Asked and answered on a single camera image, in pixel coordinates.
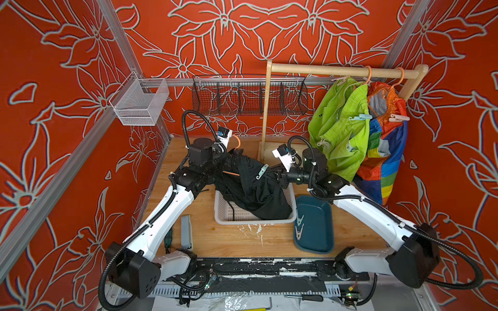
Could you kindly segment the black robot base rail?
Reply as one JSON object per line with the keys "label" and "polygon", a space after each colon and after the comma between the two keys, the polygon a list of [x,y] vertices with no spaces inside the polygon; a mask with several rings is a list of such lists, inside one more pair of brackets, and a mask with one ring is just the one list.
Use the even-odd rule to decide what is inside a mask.
{"label": "black robot base rail", "polygon": [[335,274],[334,260],[327,258],[198,258],[193,268],[213,272],[217,279],[209,294],[220,293],[318,293],[333,295],[333,285],[341,290],[370,284],[367,273],[342,280]]}

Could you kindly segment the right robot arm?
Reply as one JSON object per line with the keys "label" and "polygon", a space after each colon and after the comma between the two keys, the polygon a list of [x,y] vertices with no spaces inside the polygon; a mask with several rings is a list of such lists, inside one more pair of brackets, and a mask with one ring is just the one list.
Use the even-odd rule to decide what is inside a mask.
{"label": "right robot arm", "polygon": [[[307,145],[302,155],[292,147],[295,140],[305,141]],[[386,248],[380,250],[345,248],[336,260],[339,278],[349,279],[353,273],[377,273],[394,276],[411,288],[420,288],[426,282],[454,290],[472,290],[482,285],[484,275],[475,260],[441,241],[429,224],[418,225],[399,217],[362,194],[349,181],[328,172],[325,155],[304,137],[293,136],[272,153],[281,162],[276,176],[284,187],[290,183],[307,185],[312,197],[350,213],[386,242]],[[471,281],[447,283],[430,278],[440,264],[442,248],[470,265],[474,272]]]}

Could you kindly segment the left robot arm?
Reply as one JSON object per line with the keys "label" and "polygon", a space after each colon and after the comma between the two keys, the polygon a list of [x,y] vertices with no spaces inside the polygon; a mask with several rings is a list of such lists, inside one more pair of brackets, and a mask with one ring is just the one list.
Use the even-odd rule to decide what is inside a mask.
{"label": "left robot arm", "polygon": [[[212,139],[189,139],[188,115],[199,116],[212,133]],[[214,182],[215,171],[229,156],[232,132],[214,130],[208,118],[195,110],[182,114],[186,157],[170,173],[171,185],[156,208],[122,243],[112,243],[105,252],[106,267],[98,285],[99,303],[105,310],[122,310],[136,298],[147,298],[159,281],[188,271],[193,260],[185,251],[174,251],[160,262],[154,260],[166,234],[206,185]]]}

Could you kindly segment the teal plastic tray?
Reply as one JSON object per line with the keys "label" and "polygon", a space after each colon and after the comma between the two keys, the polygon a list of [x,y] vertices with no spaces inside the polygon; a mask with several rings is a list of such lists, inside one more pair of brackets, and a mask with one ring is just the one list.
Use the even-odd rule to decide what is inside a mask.
{"label": "teal plastic tray", "polygon": [[330,203],[312,196],[301,195],[296,199],[296,212],[304,216],[302,238],[295,237],[294,245],[301,251],[326,255],[335,247],[333,214]]}

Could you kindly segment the orange hanger of rainbow shorts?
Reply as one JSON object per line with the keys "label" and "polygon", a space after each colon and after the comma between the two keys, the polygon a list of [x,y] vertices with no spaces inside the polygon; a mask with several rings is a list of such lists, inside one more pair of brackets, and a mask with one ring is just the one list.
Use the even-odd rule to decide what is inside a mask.
{"label": "orange hanger of rainbow shorts", "polygon": [[396,70],[399,71],[399,79],[391,85],[390,91],[394,90],[395,87],[400,85],[405,79],[405,70],[403,69],[403,67],[397,67]]}

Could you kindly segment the green handled screwdriver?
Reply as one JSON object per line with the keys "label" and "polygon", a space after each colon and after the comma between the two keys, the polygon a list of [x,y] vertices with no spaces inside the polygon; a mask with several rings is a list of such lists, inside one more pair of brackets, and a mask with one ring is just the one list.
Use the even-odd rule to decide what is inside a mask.
{"label": "green handled screwdriver", "polygon": [[164,248],[165,248],[165,253],[166,254],[169,254],[170,253],[170,249],[171,249],[171,246],[172,246],[172,236],[173,236],[173,231],[172,229],[170,229],[166,236],[164,237],[164,240],[163,240],[163,243],[164,243]]}

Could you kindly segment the mint clothespin on green shorts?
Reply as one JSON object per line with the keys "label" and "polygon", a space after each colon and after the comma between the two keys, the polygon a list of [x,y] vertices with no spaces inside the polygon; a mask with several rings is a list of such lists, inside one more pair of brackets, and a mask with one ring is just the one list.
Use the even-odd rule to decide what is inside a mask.
{"label": "mint clothespin on green shorts", "polygon": [[370,114],[359,114],[354,117],[349,117],[348,119],[351,121],[368,121],[373,119],[373,117]]}

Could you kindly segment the lime green shorts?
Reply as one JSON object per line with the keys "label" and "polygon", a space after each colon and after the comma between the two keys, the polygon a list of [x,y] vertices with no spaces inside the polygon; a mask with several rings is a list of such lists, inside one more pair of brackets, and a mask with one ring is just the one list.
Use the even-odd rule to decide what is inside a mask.
{"label": "lime green shorts", "polygon": [[308,125],[310,144],[327,159],[328,171],[353,181],[366,157],[370,120],[348,118],[369,114],[368,86],[352,78],[336,81]]}

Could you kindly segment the rainbow striped shorts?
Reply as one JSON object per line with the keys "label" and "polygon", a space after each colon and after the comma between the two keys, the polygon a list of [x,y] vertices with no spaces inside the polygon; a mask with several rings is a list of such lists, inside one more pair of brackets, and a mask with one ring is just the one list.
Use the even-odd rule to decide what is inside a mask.
{"label": "rainbow striped shorts", "polygon": [[373,201],[386,205],[402,162],[407,143],[408,121],[391,123],[391,114],[407,116],[407,104],[390,85],[375,82],[368,90],[370,133],[366,157],[354,184]]}

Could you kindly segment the orange hanger of green shorts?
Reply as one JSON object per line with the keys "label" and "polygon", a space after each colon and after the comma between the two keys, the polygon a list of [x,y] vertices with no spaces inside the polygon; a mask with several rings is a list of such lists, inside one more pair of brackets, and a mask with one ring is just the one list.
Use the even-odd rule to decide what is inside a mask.
{"label": "orange hanger of green shorts", "polygon": [[364,80],[363,84],[369,86],[372,80],[373,69],[371,66],[365,66],[365,67],[368,70],[368,75],[363,78]]}

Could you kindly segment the clear acrylic wall bin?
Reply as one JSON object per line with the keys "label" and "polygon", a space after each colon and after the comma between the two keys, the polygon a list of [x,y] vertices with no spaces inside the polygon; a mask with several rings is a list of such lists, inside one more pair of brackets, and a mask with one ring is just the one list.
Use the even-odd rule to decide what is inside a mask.
{"label": "clear acrylic wall bin", "polygon": [[166,79],[141,79],[132,71],[110,99],[124,126],[155,126],[169,98]]}

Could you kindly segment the light green clothespin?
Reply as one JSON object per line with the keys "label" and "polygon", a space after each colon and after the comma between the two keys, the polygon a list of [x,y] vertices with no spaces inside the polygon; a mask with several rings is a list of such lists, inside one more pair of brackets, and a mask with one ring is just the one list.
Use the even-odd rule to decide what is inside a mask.
{"label": "light green clothespin", "polygon": [[255,177],[255,178],[256,178],[256,180],[260,180],[260,179],[262,179],[262,177],[264,176],[264,174],[267,172],[268,168],[269,168],[269,166],[268,166],[267,164],[264,164],[264,165],[260,168],[260,170],[259,170],[259,172],[258,172],[258,175]]}

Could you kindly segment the black shorts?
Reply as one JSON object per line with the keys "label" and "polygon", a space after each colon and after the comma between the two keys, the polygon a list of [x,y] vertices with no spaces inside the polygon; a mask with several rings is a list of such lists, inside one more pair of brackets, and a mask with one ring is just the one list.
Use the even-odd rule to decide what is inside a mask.
{"label": "black shorts", "polygon": [[262,220],[283,220],[291,215],[292,208],[275,174],[259,174],[263,163],[244,155],[242,150],[231,150],[223,159],[214,173],[214,185],[226,201]]}

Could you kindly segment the white plastic basket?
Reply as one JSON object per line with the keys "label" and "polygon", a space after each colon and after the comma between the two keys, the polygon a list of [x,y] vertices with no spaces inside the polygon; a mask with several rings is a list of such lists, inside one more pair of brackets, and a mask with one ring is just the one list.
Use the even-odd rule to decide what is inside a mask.
{"label": "white plastic basket", "polygon": [[293,223],[297,218],[296,197],[293,185],[283,190],[291,213],[287,219],[262,220],[233,202],[227,202],[219,191],[215,191],[215,221],[220,225],[274,225]]}

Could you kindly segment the grey rectangular block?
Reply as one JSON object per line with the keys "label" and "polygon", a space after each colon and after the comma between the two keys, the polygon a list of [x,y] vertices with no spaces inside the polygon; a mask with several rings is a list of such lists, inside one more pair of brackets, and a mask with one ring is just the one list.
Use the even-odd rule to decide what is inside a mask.
{"label": "grey rectangular block", "polygon": [[181,218],[181,246],[185,250],[193,249],[193,232],[190,215],[185,215]]}

